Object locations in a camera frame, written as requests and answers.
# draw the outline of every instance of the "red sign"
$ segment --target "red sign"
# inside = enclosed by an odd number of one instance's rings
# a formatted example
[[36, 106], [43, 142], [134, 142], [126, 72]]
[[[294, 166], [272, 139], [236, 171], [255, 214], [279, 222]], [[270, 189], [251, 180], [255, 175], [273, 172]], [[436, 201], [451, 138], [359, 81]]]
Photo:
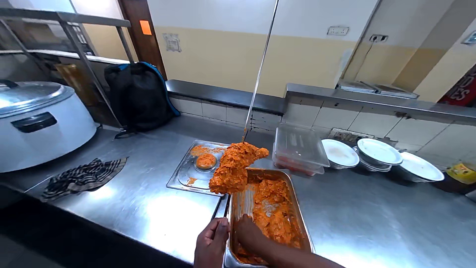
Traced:
[[438, 103], [466, 106], [476, 99], [476, 65], [473, 66]]

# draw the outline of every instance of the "clear plastic container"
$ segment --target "clear plastic container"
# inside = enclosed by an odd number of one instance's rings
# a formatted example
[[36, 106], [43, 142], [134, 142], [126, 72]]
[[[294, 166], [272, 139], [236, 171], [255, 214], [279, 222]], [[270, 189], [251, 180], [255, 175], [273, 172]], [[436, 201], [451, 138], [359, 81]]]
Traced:
[[322, 141], [312, 128], [280, 123], [276, 129], [273, 162], [277, 167], [306, 175], [323, 174], [330, 167]]

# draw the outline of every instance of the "rice cooker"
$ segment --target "rice cooker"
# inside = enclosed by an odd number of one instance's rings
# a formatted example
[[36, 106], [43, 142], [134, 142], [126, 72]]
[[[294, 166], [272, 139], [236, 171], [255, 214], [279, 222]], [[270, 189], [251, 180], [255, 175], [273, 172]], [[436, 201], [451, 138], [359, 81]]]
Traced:
[[0, 173], [50, 161], [85, 144], [96, 126], [74, 89], [0, 80]]

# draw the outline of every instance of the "blue backpack strap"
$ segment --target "blue backpack strap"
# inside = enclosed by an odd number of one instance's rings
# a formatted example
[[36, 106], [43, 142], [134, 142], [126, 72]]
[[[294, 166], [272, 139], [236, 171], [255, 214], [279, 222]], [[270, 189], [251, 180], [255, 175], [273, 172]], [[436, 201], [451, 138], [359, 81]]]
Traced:
[[130, 63], [119, 64], [118, 68], [119, 68], [119, 70], [122, 71], [122, 70], [126, 69], [127, 67], [129, 67], [129, 65], [130, 65]]
[[[170, 105], [170, 107], [172, 108], [172, 111], [174, 112], [175, 116], [179, 116], [180, 115], [180, 112], [175, 109], [174, 105], [172, 105], [172, 103], [170, 102], [170, 99], [169, 99], [169, 92], [167, 91], [167, 86], [165, 85], [165, 81], [164, 81], [164, 78], [162, 77], [162, 74], [160, 74], [160, 72], [157, 70], [157, 68], [155, 68], [154, 65], [150, 64], [150, 63], [147, 63], [147, 62], [139, 62], [141, 64], [144, 64], [145, 66], [151, 68], [153, 71], [155, 71], [155, 73], [159, 76], [159, 79], [160, 81], [162, 82], [162, 85], [164, 86], [164, 90], [165, 90], [165, 98], [167, 100], [167, 103]], [[119, 68], [121, 68], [122, 65], [128, 65], [128, 63], [125, 63], [125, 64], [121, 64], [119, 65]]]

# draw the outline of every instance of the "rice cooker lid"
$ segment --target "rice cooker lid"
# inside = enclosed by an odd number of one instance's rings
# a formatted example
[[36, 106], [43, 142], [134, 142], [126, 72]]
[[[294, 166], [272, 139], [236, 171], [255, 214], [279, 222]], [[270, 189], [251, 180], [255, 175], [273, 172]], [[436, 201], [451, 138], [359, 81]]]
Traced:
[[0, 118], [44, 108], [73, 94], [71, 87], [54, 82], [0, 81]]

